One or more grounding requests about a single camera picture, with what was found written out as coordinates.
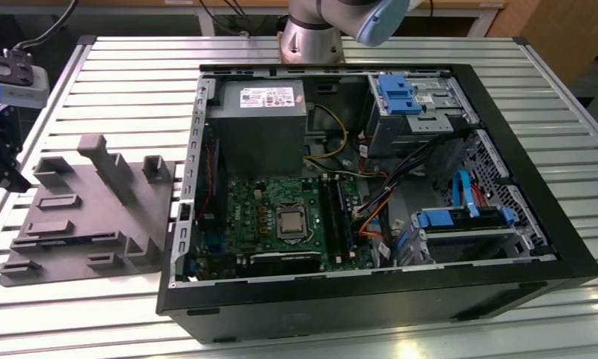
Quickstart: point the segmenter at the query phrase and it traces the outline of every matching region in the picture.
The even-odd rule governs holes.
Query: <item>green circuit board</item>
[[[359,204],[355,182],[341,181],[346,205]],[[306,236],[299,241],[278,238],[278,212],[301,210],[305,214]],[[371,267],[369,246],[354,249],[354,258],[330,263],[318,202],[315,178],[234,179],[227,185],[227,223],[223,233],[225,253],[243,254],[273,251],[318,251],[322,271]]]

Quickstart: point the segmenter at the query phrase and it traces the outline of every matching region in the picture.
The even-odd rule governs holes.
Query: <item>black bracket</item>
[[[9,74],[0,74],[0,83],[15,86],[30,86],[33,84],[33,68],[26,60],[26,55],[11,52],[9,57],[0,56],[0,65],[9,69]]]

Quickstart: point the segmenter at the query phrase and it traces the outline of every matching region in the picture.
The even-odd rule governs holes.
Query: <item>power supply label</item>
[[[239,107],[293,107],[291,88],[245,88],[239,92]]]

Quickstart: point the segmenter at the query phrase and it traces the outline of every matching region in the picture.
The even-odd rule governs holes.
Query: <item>gray holder block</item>
[[[17,239],[10,243],[10,250],[22,256],[43,251],[43,247],[38,243],[17,243]]]
[[[129,237],[123,255],[135,266],[155,266],[159,264],[161,251],[150,238],[146,242],[145,249],[141,249],[137,242]]]
[[[47,197],[41,197],[35,202],[35,207],[42,211],[74,208],[79,205],[81,198],[75,194],[58,194]]]
[[[62,174],[73,172],[73,168],[62,157],[46,157],[37,161],[33,175],[46,188],[66,187]]]
[[[107,271],[123,267],[123,262],[114,252],[89,254],[86,266],[94,271]]]
[[[171,182],[171,176],[161,156],[145,156],[141,171],[149,183]]]
[[[159,270],[174,162],[149,156],[126,163],[121,155],[105,152],[101,136],[87,137],[81,152],[93,165],[71,167],[58,158],[41,161],[38,170],[43,170],[42,178],[51,179],[45,181],[51,187],[42,182],[37,189],[10,246],[6,264],[15,265],[1,270],[2,286]],[[125,204],[119,197],[126,197],[113,189],[117,184],[134,198]]]
[[[98,236],[97,238],[93,238],[93,244],[102,245],[106,247],[122,246],[125,245],[125,243],[126,243],[126,236],[119,231],[110,233],[109,236]]]
[[[119,153],[109,155],[106,140],[102,135],[81,136],[77,152],[90,159],[97,169],[101,181],[113,191],[122,206],[135,202],[135,195],[129,183],[133,181],[133,172]]]
[[[50,222],[30,222],[25,225],[23,233],[29,236],[73,232],[73,222],[69,220]]]
[[[0,273],[7,278],[35,277],[41,266],[31,260],[9,261],[1,265]]]

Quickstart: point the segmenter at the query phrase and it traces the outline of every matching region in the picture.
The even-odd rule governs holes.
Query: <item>metal mesh panel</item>
[[[521,191],[514,185],[502,185],[501,179],[507,172],[498,159],[494,148],[489,145],[485,132],[479,131],[466,140],[455,140],[441,146],[426,165],[427,174],[434,179],[433,186],[441,195],[441,202],[451,206],[451,179],[458,169],[465,169],[477,179],[477,185],[485,192],[490,204],[499,204],[513,209],[517,215],[517,227],[523,227],[523,234],[533,245],[545,244],[545,236],[537,225]]]

